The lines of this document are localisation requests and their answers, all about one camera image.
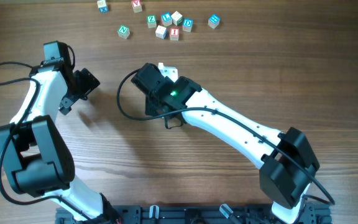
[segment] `wooden tabletop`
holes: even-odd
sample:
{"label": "wooden tabletop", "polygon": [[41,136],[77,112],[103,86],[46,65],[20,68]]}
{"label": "wooden tabletop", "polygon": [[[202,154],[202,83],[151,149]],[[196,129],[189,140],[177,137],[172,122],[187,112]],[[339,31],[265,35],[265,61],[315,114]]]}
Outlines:
{"label": "wooden tabletop", "polygon": [[[107,14],[94,2],[2,5],[0,62],[38,65],[42,45],[59,40],[74,48],[77,69],[99,79],[89,100],[59,114],[56,125],[76,174],[113,205],[271,202],[254,165],[210,133],[189,124],[166,130],[162,120],[120,114],[119,82],[146,62],[163,62],[258,123],[302,130],[321,165],[317,179],[336,200],[334,223],[358,223],[357,2],[144,2],[137,14],[129,2],[109,3]],[[191,33],[180,29],[179,41],[156,38],[146,16],[175,11],[193,19]],[[215,30],[207,25],[212,14],[221,18]],[[117,34],[120,25],[130,28],[127,40]],[[0,82],[28,73],[1,67]],[[28,88],[0,87],[0,126],[18,112]],[[144,95],[135,86],[124,85],[121,101],[128,113],[144,116]],[[322,197],[315,186],[309,193]],[[56,208],[21,207],[0,194],[0,223],[52,223]]]}

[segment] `toy block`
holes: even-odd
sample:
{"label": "toy block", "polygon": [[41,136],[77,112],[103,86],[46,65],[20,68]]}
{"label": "toy block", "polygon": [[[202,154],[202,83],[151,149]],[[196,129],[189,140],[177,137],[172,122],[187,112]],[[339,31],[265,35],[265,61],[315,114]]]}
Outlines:
{"label": "toy block", "polygon": [[135,13],[142,12],[142,4],[140,3],[140,0],[133,0],[131,3]]}
{"label": "toy block", "polygon": [[183,16],[178,12],[174,12],[172,14],[172,22],[178,26],[183,21]]}
{"label": "toy block", "polygon": [[170,26],[172,25],[172,17],[169,12],[165,13],[161,16],[162,25],[164,26]]}
{"label": "toy block", "polygon": [[155,18],[155,15],[147,16],[147,26],[149,28],[157,27],[157,20]]}
{"label": "toy block", "polygon": [[183,31],[191,32],[192,27],[193,27],[193,20],[192,19],[185,19],[183,21]]}
{"label": "toy block", "polygon": [[171,28],[169,38],[170,40],[179,40],[179,28]]}
{"label": "toy block", "polygon": [[221,21],[221,18],[219,18],[217,15],[213,14],[211,16],[211,18],[208,19],[208,25],[215,29],[218,25],[219,25],[219,22]]}
{"label": "toy block", "polygon": [[106,0],[98,1],[98,7],[99,7],[100,13],[109,12],[109,8],[107,7]]}
{"label": "toy block", "polygon": [[118,36],[126,39],[129,37],[129,34],[131,34],[131,32],[129,32],[129,28],[121,25],[120,28],[118,29]]}
{"label": "toy block", "polygon": [[155,36],[160,37],[161,39],[165,39],[165,36],[167,34],[167,28],[163,26],[158,26],[155,30]]}

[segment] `letter on block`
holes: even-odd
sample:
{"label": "letter on block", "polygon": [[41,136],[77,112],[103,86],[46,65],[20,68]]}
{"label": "letter on block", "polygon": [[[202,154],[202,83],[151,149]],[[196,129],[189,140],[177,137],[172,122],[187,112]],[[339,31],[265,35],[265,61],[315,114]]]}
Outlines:
{"label": "letter on block", "polygon": [[133,0],[131,3],[135,13],[142,12],[142,4],[140,3],[140,0]]}
{"label": "letter on block", "polygon": [[172,17],[169,12],[165,13],[161,16],[162,25],[164,26],[170,26],[172,25]]}
{"label": "letter on block", "polygon": [[183,21],[183,16],[176,11],[172,14],[172,21],[176,26],[178,26]]}
{"label": "letter on block", "polygon": [[193,20],[192,19],[185,19],[183,21],[183,31],[191,32],[192,27],[193,27]]}
{"label": "letter on block", "polygon": [[220,21],[221,21],[221,18],[219,18],[217,15],[213,14],[211,16],[211,18],[209,18],[209,20],[208,20],[208,25],[210,27],[212,27],[213,29],[215,29],[219,25]]}
{"label": "letter on block", "polygon": [[170,40],[179,40],[179,28],[171,28],[169,38]]}
{"label": "letter on block", "polygon": [[158,26],[155,30],[155,36],[160,37],[161,39],[165,39],[165,36],[167,34],[167,28],[163,26]]}
{"label": "letter on block", "polygon": [[106,0],[98,1],[98,7],[99,7],[100,13],[109,12],[109,8],[107,7]]}
{"label": "letter on block", "polygon": [[149,28],[157,27],[157,20],[155,19],[155,15],[147,16],[147,26]]}
{"label": "letter on block", "polygon": [[129,28],[126,26],[121,25],[120,28],[118,29],[118,36],[124,39],[128,38],[129,34],[131,34],[131,32],[129,32]]}

